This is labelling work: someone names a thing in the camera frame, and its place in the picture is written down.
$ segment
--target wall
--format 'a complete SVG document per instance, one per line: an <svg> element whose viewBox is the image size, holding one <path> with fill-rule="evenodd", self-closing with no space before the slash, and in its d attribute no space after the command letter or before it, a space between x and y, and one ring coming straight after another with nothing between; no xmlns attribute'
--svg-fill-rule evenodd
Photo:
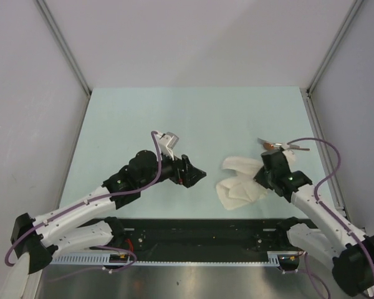
<svg viewBox="0 0 374 299"><path fill-rule="evenodd" d="M56 205L86 104L33 1L0 0L0 289L14 219Z"/></svg>
<svg viewBox="0 0 374 299"><path fill-rule="evenodd" d="M326 138L342 152L348 212L374 234L374 0L365 1L313 98Z"/></svg>
<svg viewBox="0 0 374 299"><path fill-rule="evenodd" d="M352 2L47 0L94 87L307 87Z"/></svg>

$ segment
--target purple cable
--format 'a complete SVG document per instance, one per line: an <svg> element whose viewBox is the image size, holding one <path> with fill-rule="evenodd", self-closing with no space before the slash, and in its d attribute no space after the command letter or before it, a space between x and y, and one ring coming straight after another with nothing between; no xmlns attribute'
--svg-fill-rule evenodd
<svg viewBox="0 0 374 299"><path fill-rule="evenodd" d="M94 202L94 201L98 201L99 199L103 199L103 198L106 198L106 197L111 197L111 196L119 196L119 195L130 195L130 194L135 194L135 193L139 193L139 192L142 192L146 189L148 189L149 187L151 187L152 185L154 185L157 180L159 180L160 176L161 176L161 171L162 171L162 163L161 163L161 150L160 150L160 147L158 145L158 142L156 141L156 138L155 138L155 135L157 134L158 132L156 131L152 131L151 132L151 137L152 137L152 140L154 141L154 145L155 145L155 150L156 150L156 155L158 157L158 172L156 173L156 176L154 178L154 180L152 182L150 182L149 184L147 184L146 186L144 187L141 187L139 189L136 189L136 190L131 190L131 191L122 191L122 192L114 192L114 193L108 193L108 194L103 194L103 195L100 195L100 196L96 196L96 197L93 197L91 199L89 199L87 202L88 203L91 203L91 202ZM84 206L85 203L84 202L80 202L72 207L69 207L68 209L50 217L47 219L47 222L52 222L54 220L56 220L57 218L69 213L69 212L72 212L73 210L76 210L78 207L82 207ZM28 235L30 235L31 233L33 233L34 231L36 231L37 229L41 228L42 226L44 226L44 223L41 222L39 224L37 224L36 226L32 227L31 229L29 229L25 234L23 234L22 236L20 236L20 238L18 238L14 243L13 245L10 247L10 249L7 251L6 253L6 257L4 258L4 262L6 263L6 265L8 267L12 267L14 266L15 264L14 263L11 263L9 261L9 258L10 258L10 255L11 255L11 252L18 246L19 243L21 243Z"/></svg>
<svg viewBox="0 0 374 299"><path fill-rule="evenodd" d="M108 246L97 246L97 248L100 248L100 249L105 249L105 250L113 250L113 251L117 251L117 252L124 252L128 255L131 255L133 257L133 260L122 266L121 268L118 268L118 269L110 269L109 271L111 271L111 273L114 273L114 272L119 272L119 271L123 271L123 270L126 270L127 268L131 267L136 261L137 261L137 256L132 252L132 251L129 251L129 250L126 250L126 249L121 249L121 248L115 248L115 247L108 247ZM59 280L62 280L64 278L68 278L68 277L72 277L76 274L80 274L80 273L84 273L84 272L88 272L90 270L105 270L103 269L102 267L89 267L89 268L83 268L83 269L80 269L78 271L75 271L75 272L72 272L72 273L68 273L68 274L65 274L61 277L57 277L57 278L54 278L54 279L50 279L48 280L49 282L58 282Z"/></svg>
<svg viewBox="0 0 374 299"><path fill-rule="evenodd" d="M305 141L305 140L314 140L314 141L318 141L318 142L321 142L321 143L325 143L326 145L328 145L329 147L331 147L334 151L335 151L335 154L337 154L337 159L338 159L338 162L337 162L337 166L335 167L335 169L328 175L326 176L325 178L323 178L315 187L314 187L314 197L316 199L316 201L318 202L318 204L320 204L347 232L350 236L352 236L352 238L355 240L355 242L359 245L359 247L361 248L361 250L363 251L365 257L367 258L368 260L368 263L370 265L370 268L371 268L371 271L372 271L372 274L373 274L373 279L374 279L374 263L373 263L373 260L372 258L370 257L370 254L368 253L368 250L366 249L366 247L363 245L363 243L360 241L360 239L357 237L357 235L353 232L351 232L349 226L347 226L345 223L343 223L343 221L341 219L339 219L339 217L330 209L328 208L319 198L319 187L324 183L326 182L326 180L330 179L332 176L335 175L335 173L338 171L339 167L341 167L341 154L339 152L339 150L331 143L329 143L328 141L325 141L323 139L320 139L320 138L313 138L313 137L305 137L305 138L299 138L299 139L296 139L296 140L292 140L290 142L288 142L288 144L291 144L291 143L295 143L295 142L298 142L298 141ZM312 285L314 286L314 288L316 289L317 291L317 288L316 286L313 284L313 278L311 278L311 276L313 276L313 273L310 271L309 267L308 267L308 263L306 262L307 261L307 257L305 255L305 264L306 264L306 271L309 275L309 278L310 278L310 281L312 282ZM372 297L366 295L366 294L362 294L364 297L366 298L374 298L374 295Z"/></svg>
<svg viewBox="0 0 374 299"><path fill-rule="evenodd" d="M296 270L296 271L282 271L282 273L287 273L287 274L295 274L295 273L304 273L304 274L307 274L310 278L310 281L312 281L313 278L317 279L322 285L323 287L325 288L325 291L327 292L327 298L323 297L321 291L317 288L317 286L315 286L314 284L314 281L312 282L313 286L315 286L315 290L316 292L323 298L323 299L331 299L331 292L330 292L330 289L328 288L328 286L325 284L325 282L319 277L317 276L316 274L312 273L311 275L309 275L308 271L307 270Z"/></svg>

